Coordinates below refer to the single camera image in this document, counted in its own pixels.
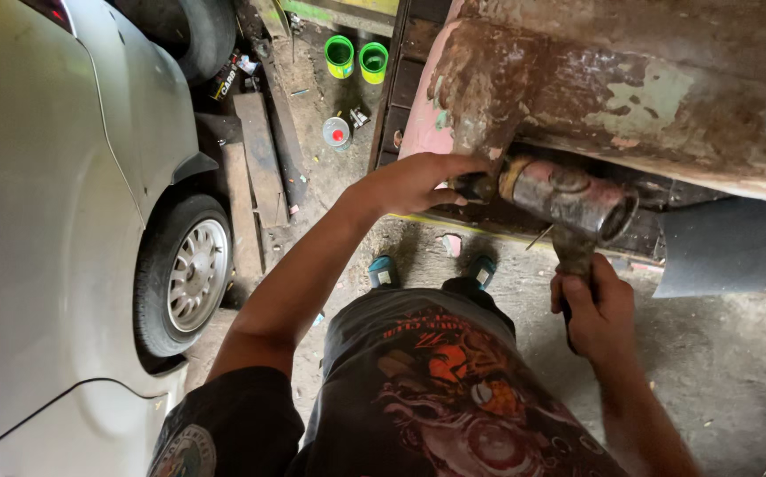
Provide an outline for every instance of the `dirt floor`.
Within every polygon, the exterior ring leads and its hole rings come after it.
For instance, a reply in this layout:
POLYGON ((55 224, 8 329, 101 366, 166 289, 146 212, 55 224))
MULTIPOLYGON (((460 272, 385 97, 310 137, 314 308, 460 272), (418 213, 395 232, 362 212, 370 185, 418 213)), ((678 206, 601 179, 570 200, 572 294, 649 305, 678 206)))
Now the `dirt floor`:
MULTIPOLYGON (((286 91, 310 91, 289 98, 304 158, 284 165, 294 179, 290 205, 300 212, 290 227, 263 233, 267 264, 273 266, 334 204, 342 190, 361 178, 368 165, 376 103, 381 86, 366 84, 359 72, 336 80, 327 71, 322 46, 331 33, 306 26, 295 42, 275 45, 283 64, 286 91), (327 117, 362 102, 372 119, 356 132, 353 145, 337 153, 320 135, 327 117), (303 183, 299 175, 308 181, 303 183)), ((355 44, 356 49, 363 41, 355 44)), ((548 282, 557 264, 549 246, 501 242, 472 233, 407 222, 379 221, 354 253, 324 309, 325 320, 312 328, 297 350, 292 378, 295 405, 306 420, 321 385, 319 362, 329 319, 369 289, 365 268, 382 250, 394 253, 407 287, 436 287, 459 272, 476 251, 492 250, 498 272, 489 292, 516 323, 518 348, 542 382, 591 432, 603 439, 599 393, 586 361, 566 348, 561 318, 548 311, 548 282), (444 233, 463 238, 463 253, 448 258, 436 241, 444 233)), ((660 275, 621 268, 637 291, 640 355, 654 393, 660 398, 707 475, 766 475, 766 300, 752 295, 652 299, 660 275)), ((188 353, 187 386, 198 386, 235 316, 222 310, 188 353)))

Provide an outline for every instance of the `sneaker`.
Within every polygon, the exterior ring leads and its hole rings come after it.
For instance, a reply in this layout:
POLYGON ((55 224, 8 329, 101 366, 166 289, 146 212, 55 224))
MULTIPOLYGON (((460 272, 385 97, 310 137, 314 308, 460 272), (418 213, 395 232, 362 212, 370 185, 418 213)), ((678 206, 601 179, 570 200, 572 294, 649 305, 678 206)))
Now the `sneaker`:
POLYGON ((371 280, 371 288, 401 287, 398 268, 389 255, 380 255, 371 262, 368 266, 368 279, 371 280))
POLYGON ((469 271, 465 276, 471 276, 481 284, 481 289, 485 290, 492 282, 495 276, 497 265, 495 261, 486 255, 477 255, 469 264, 469 271))

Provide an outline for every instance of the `spray can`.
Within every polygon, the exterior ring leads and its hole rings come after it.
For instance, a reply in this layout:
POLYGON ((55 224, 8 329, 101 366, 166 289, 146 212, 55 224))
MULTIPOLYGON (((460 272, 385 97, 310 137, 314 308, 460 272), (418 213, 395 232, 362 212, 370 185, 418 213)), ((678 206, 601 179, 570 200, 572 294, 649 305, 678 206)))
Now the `spray can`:
POLYGON ((347 122, 338 116, 334 116, 325 121, 321 135, 325 138, 325 143, 337 151, 343 151, 351 145, 351 128, 347 122))

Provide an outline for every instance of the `green can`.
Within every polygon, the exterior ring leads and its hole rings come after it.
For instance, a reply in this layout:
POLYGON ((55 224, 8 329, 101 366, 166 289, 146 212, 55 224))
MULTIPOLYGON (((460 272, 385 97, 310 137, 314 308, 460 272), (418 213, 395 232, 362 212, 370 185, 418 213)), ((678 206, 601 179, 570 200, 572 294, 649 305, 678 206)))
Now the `green can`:
POLYGON ((342 79, 353 72, 353 45, 342 35, 330 37, 325 43, 325 60, 331 75, 342 79))
POLYGON ((359 67, 363 71, 363 78, 373 85, 383 82, 387 63, 389 52, 377 42, 371 42, 359 50, 359 67))

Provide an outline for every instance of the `hand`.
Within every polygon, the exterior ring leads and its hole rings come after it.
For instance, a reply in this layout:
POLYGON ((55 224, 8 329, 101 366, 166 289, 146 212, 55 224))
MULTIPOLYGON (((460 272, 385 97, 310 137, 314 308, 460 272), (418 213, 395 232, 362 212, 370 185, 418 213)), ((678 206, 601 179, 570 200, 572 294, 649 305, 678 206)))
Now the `hand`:
POLYGON ((551 280, 551 312, 560 298, 571 306, 569 337, 595 366, 637 362, 633 335, 633 287, 622 281, 601 254, 592 255, 592 290, 579 276, 557 273, 551 280))
POLYGON ((448 178, 488 170, 488 162, 474 157, 419 153, 375 170, 349 191, 380 216, 405 216, 439 204, 466 205, 468 201, 453 189, 435 187, 448 178))

